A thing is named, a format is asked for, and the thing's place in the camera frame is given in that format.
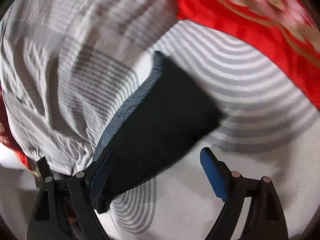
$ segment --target red fabric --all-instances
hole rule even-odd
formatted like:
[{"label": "red fabric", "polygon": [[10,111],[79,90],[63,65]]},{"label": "red fabric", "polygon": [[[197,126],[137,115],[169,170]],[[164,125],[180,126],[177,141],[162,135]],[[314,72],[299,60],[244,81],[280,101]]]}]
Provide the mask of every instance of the red fabric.
[{"label": "red fabric", "polygon": [[14,154],[17,158],[25,165],[29,170],[31,170],[30,163],[28,161],[27,156],[23,153],[21,147],[16,142],[14,137],[11,134],[7,111],[5,109],[3,97],[2,97],[2,89],[0,87],[0,142],[7,146],[8,148],[14,151]]},{"label": "red fabric", "polygon": [[[191,19],[201,25],[230,34],[254,46],[270,58],[320,109],[320,68],[296,52],[287,42],[278,26],[269,27],[234,13],[218,0],[178,0],[178,19]],[[255,14],[247,8],[234,5],[248,16]],[[318,60],[319,53],[310,43],[295,41]]]}]

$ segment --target metal pin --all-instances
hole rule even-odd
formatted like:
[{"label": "metal pin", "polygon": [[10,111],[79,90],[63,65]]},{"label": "metal pin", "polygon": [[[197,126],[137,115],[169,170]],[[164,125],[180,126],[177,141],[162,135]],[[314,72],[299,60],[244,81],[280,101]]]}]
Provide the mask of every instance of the metal pin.
[{"label": "metal pin", "polygon": [[52,177],[49,176],[49,177],[46,177],[45,180],[44,180],[46,183],[49,183],[52,181]]},{"label": "metal pin", "polygon": [[264,176],[262,179],[266,183],[269,183],[271,181],[271,179],[269,177],[267,177],[267,176]]},{"label": "metal pin", "polygon": [[77,178],[82,178],[84,176],[84,172],[83,171],[79,171],[77,174],[76,174],[76,177]]},{"label": "metal pin", "polygon": [[241,174],[238,171],[233,171],[231,172],[232,177],[234,178],[239,178],[241,176]]}]

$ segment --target wrinkled gray garment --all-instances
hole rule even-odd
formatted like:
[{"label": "wrinkled gray garment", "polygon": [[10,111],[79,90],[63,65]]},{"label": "wrinkled gray garment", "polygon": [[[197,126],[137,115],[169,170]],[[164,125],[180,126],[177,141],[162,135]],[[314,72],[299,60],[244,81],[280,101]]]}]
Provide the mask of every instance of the wrinkled gray garment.
[{"label": "wrinkled gray garment", "polygon": [[1,21],[1,86],[12,134],[33,160],[86,168],[143,82],[135,63],[175,22],[175,0],[15,0]]}]

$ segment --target blue gripper pad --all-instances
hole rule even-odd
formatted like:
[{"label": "blue gripper pad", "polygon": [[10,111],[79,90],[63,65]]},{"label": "blue gripper pad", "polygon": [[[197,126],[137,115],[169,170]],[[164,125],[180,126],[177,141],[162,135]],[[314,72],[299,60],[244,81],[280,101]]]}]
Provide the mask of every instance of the blue gripper pad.
[{"label": "blue gripper pad", "polygon": [[221,198],[223,202],[226,202],[228,200],[228,194],[226,192],[225,181],[210,155],[212,155],[212,153],[206,148],[203,148],[200,152],[200,163],[216,196]]}]

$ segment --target folded black garment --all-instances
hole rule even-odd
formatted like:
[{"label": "folded black garment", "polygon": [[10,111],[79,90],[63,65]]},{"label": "folded black garment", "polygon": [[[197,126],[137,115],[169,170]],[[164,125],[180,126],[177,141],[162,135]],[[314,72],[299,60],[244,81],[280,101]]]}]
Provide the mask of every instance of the folded black garment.
[{"label": "folded black garment", "polygon": [[[101,158],[111,150],[112,155],[101,163],[91,181],[87,181],[91,205],[98,213],[106,212],[119,194],[173,165],[219,125],[221,112],[191,77],[160,52],[155,52],[154,66],[159,76],[155,82],[150,82],[154,79],[152,75],[146,80],[149,93],[143,95],[142,102],[135,106],[115,135],[108,138]],[[124,102],[115,118],[132,111],[132,99],[141,98],[139,93],[145,91],[143,85],[127,99],[130,104]]]}]

